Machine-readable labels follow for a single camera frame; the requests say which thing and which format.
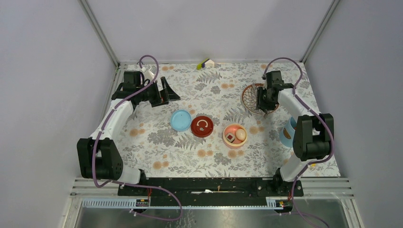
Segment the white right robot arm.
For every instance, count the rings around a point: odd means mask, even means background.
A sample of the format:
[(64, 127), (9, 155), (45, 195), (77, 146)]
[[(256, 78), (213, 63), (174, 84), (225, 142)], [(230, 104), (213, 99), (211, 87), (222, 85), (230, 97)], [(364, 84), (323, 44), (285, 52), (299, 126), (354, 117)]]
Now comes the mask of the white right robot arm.
[(331, 114), (318, 114), (296, 94), (296, 85), (285, 83), (280, 71), (265, 71), (265, 87), (256, 91), (257, 110), (264, 113), (283, 106), (296, 122), (292, 138), (294, 155), (278, 168), (269, 182), (269, 191), (279, 196), (293, 195), (299, 178), (309, 165), (325, 163), (333, 156), (334, 119)]

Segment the red round lid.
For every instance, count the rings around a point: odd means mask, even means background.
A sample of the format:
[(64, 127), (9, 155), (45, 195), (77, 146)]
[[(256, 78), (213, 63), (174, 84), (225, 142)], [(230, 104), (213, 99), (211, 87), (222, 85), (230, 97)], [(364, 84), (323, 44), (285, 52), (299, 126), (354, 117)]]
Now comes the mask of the red round lid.
[(212, 134), (214, 123), (211, 118), (207, 116), (198, 116), (191, 122), (191, 132), (199, 138), (205, 138)]

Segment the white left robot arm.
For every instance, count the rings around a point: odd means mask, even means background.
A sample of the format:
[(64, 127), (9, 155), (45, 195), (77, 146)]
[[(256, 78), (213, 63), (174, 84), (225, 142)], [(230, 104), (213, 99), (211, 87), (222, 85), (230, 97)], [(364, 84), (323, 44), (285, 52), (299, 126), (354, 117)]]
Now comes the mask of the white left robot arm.
[(180, 100), (164, 76), (161, 77), (162, 90), (159, 90), (154, 79), (146, 78), (149, 74), (151, 72), (146, 70), (124, 72), (124, 80), (113, 93), (101, 124), (88, 138), (78, 140), (77, 153), (83, 178), (128, 183), (135, 195), (147, 191), (147, 183), (141, 178), (142, 171), (124, 165), (114, 140), (141, 102), (157, 107)]

